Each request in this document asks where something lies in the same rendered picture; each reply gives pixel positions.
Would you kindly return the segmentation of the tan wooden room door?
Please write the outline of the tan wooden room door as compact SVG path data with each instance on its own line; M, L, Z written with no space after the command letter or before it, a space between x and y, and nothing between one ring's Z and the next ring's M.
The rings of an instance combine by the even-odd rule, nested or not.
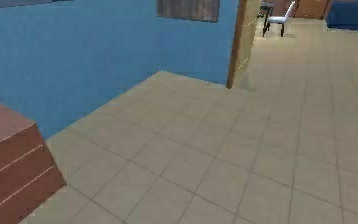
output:
M239 0L226 87L236 87L248 67L261 0Z

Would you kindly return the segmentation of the blue sofa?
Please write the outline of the blue sofa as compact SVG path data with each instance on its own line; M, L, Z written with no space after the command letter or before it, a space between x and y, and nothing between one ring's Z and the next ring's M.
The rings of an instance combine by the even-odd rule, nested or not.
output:
M326 24L328 28L358 31L358 0L334 0Z

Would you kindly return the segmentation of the dark framed wall picture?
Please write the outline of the dark framed wall picture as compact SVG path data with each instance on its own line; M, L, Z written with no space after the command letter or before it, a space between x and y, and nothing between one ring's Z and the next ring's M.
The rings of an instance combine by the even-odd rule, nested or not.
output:
M0 8L46 4L46 3L52 3L57 1L72 1L72 0L0 0Z

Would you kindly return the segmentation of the reddish brown chest of drawers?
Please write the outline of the reddish brown chest of drawers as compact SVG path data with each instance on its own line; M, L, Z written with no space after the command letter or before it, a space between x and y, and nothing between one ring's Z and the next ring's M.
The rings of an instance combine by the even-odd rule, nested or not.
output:
M19 224L65 186L36 122L0 103L0 224Z

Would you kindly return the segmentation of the grey framed wall picture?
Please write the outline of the grey framed wall picture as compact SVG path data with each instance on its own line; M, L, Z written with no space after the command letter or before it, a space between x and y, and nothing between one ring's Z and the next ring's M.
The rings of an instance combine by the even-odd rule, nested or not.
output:
M216 23L220 0L156 0L160 17Z

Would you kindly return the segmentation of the black side table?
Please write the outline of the black side table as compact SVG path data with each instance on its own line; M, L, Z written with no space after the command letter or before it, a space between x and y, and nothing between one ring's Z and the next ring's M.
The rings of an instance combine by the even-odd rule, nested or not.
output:
M272 15L274 7L275 4L273 2L262 1L257 17L264 18L265 20L267 20Z

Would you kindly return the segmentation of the white chair with black legs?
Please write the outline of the white chair with black legs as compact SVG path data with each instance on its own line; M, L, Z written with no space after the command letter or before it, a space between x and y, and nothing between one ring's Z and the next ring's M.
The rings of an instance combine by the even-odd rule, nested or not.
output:
M287 23L295 5L296 5L296 0L292 0L291 3L288 5L287 11L283 16L267 16L264 22L262 36L265 36L266 32L270 30L270 26L272 24L280 24L281 25L280 36L283 37L285 32L285 24Z

